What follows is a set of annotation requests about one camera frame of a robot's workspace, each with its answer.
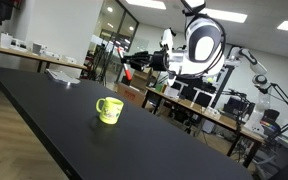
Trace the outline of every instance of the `equipment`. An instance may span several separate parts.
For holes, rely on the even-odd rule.
[[[275,97],[288,105],[288,96],[280,88],[278,84],[271,83],[264,76],[267,73],[266,68],[258,62],[255,57],[249,52],[248,49],[243,49],[239,47],[234,47],[231,51],[230,59],[239,60],[239,58],[245,57],[250,62],[251,70],[256,74],[253,77],[253,83],[259,90],[258,102],[256,103],[254,110],[249,117],[249,120],[246,122],[245,127],[250,129],[260,135],[265,136],[264,129],[260,124],[260,121],[263,118],[264,112],[267,109],[270,109],[270,97],[275,97],[271,94],[272,88],[279,94],[280,98]],[[268,142],[273,142],[274,139],[280,134],[288,130],[288,124],[283,126],[280,131],[275,131],[267,137]]]
[[[186,16],[185,38],[187,50],[172,50],[173,36],[171,28],[164,31],[161,51],[153,54],[138,52],[132,56],[122,56],[122,64],[128,63],[136,70],[152,67],[155,71],[168,72],[168,85],[172,85],[176,77],[195,79],[201,76],[217,74],[224,64],[225,31],[221,24],[202,14],[205,2],[195,1],[189,5],[181,0]]]

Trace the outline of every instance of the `desk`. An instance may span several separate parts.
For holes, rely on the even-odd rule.
[[[182,100],[182,99],[177,99],[177,98],[170,98],[168,96],[166,96],[164,93],[161,93],[161,92],[157,92],[155,89],[153,88],[147,88],[147,93],[146,93],[146,97],[145,97],[145,100],[143,102],[143,105],[142,107],[147,103],[147,100],[149,98],[149,96],[151,94],[155,94],[157,95],[159,98],[157,100],[157,103],[156,103],[156,106],[153,110],[153,114],[156,113],[160,103],[161,103],[161,100],[162,99],[166,99],[168,101],[171,101],[177,105],[180,105],[200,116],[202,116],[203,118],[206,118],[210,121],[212,121],[213,123],[215,124],[218,124],[226,129],[229,129],[231,131],[235,131],[236,130],[236,123],[235,123],[235,120],[233,119],[230,119],[228,117],[225,117],[225,116],[221,116],[220,119],[214,119],[212,118],[211,116],[207,115],[207,114],[204,114],[201,110],[202,110],[202,107],[196,103],[192,103],[191,101],[189,100]],[[242,126],[241,128],[241,132],[240,133],[237,133],[237,137],[235,139],[235,141],[233,142],[230,150],[228,151],[227,153],[227,156],[231,156],[236,144],[238,143],[240,137],[245,137],[247,139],[250,139],[251,141],[254,142],[254,145],[252,146],[249,154],[247,155],[244,163],[243,163],[243,166],[245,167],[248,167],[249,164],[251,163],[252,159],[254,158],[257,150],[261,147],[262,143],[264,143],[264,139],[257,135],[257,134],[254,134],[253,132],[249,131],[248,129],[244,128]]]
[[[30,51],[21,52],[21,51],[16,51],[13,49],[4,49],[4,48],[0,47],[0,53],[39,61],[37,72],[41,71],[41,67],[42,67],[43,62],[46,62],[46,68],[49,68],[50,64],[58,64],[58,65],[77,68],[77,69],[87,69],[86,66],[82,66],[82,65],[78,65],[78,64],[71,64],[71,63],[64,62],[64,61],[59,61],[59,60],[54,60],[54,59],[47,58],[47,57],[37,56],[37,55],[34,55]]]
[[[97,82],[66,86],[0,68],[0,90],[70,179],[252,179],[238,163]],[[107,96],[125,103],[115,125],[97,117],[95,103]]]

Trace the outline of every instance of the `wooden floor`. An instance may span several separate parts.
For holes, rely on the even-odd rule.
[[[202,136],[197,139],[204,142]],[[230,143],[207,135],[208,145],[225,154]],[[0,93],[0,180],[64,180],[65,174]]]

